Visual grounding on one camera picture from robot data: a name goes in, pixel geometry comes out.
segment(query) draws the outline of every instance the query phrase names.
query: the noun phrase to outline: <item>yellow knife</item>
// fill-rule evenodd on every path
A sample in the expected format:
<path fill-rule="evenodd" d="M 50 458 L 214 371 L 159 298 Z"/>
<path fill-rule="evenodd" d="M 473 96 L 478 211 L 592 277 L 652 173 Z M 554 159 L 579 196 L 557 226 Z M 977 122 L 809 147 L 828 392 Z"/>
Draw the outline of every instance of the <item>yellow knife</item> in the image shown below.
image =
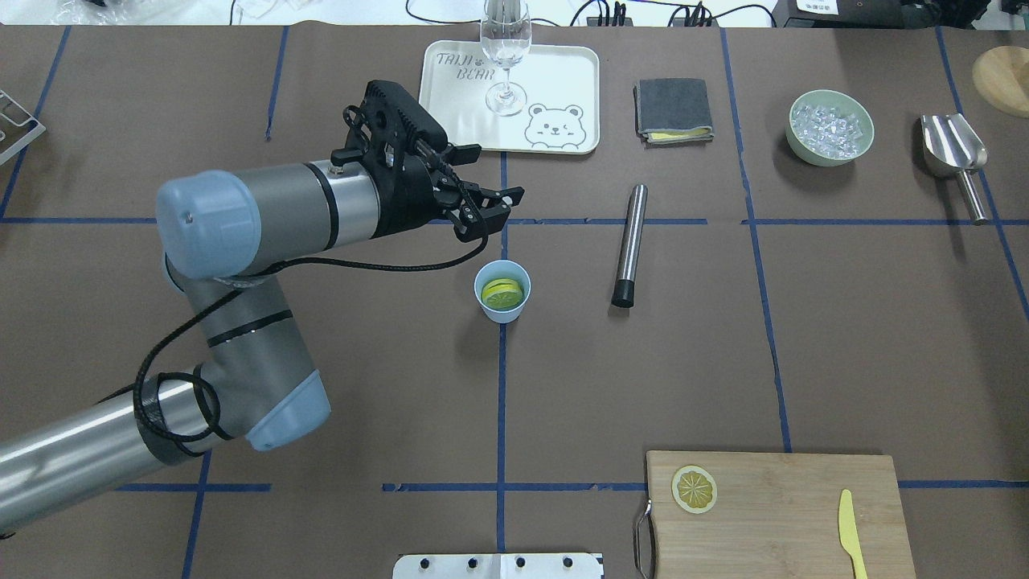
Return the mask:
<path fill-rule="evenodd" d="M 857 521 L 854 520 L 854 499 L 849 488 L 840 494 L 840 544 L 843 545 L 851 560 L 854 562 L 855 579 L 868 579 L 864 573 L 864 557 L 861 556 L 861 543 L 857 540 Z"/>

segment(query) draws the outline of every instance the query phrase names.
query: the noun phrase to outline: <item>lemon slice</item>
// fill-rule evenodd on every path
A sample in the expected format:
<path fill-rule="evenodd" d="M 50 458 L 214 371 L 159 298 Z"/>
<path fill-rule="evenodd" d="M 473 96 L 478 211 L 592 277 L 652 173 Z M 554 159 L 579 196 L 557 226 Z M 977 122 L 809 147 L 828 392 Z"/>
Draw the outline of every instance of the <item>lemon slice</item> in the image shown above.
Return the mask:
<path fill-rule="evenodd" d="M 672 476 L 672 497 L 686 512 L 699 515 L 714 507 L 718 500 L 718 486 L 711 473 L 688 465 Z"/>
<path fill-rule="evenodd" d="M 509 311 L 521 304 L 524 297 L 522 286 L 513 279 L 496 279 L 483 287 L 483 303 L 493 311 Z"/>

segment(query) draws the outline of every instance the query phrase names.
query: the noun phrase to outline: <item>champagne flute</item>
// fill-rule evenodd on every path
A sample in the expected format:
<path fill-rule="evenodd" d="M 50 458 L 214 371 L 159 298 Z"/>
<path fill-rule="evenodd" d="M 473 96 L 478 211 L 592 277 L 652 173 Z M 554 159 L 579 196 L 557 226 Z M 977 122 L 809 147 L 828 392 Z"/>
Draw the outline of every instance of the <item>champagne flute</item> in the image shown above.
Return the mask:
<path fill-rule="evenodd" d="M 532 45 L 532 21 L 525 0 L 486 0 L 480 23 L 480 43 L 486 57 L 504 71 L 504 81 L 486 93 L 486 105 L 501 115 L 525 107 L 525 88 L 511 82 L 511 67 L 522 62 Z"/>

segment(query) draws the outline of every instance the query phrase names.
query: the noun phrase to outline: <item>light blue cap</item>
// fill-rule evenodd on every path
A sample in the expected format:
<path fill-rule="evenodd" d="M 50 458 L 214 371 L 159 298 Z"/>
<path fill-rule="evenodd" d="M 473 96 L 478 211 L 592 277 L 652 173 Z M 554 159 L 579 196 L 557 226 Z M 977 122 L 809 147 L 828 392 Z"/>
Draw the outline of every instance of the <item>light blue cap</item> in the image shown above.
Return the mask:
<path fill-rule="evenodd" d="M 315 370 L 250 432 L 247 440 L 255 450 L 271 450 L 317 429 L 331 411 L 321 376 Z"/>
<path fill-rule="evenodd" d="M 257 254 L 257 202 L 227 171 L 168 181 L 157 191 L 156 215 L 165 252 L 191 279 L 236 275 Z"/>

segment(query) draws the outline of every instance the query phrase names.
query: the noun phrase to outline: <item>round wooden object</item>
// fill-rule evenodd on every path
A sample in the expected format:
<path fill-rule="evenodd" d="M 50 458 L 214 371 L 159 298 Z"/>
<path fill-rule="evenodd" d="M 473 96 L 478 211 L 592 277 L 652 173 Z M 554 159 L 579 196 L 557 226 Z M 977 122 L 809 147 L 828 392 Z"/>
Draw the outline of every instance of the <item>round wooden object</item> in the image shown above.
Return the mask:
<path fill-rule="evenodd" d="M 1029 48 L 997 46 L 971 67 L 975 89 L 996 108 L 1029 118 Z"/>

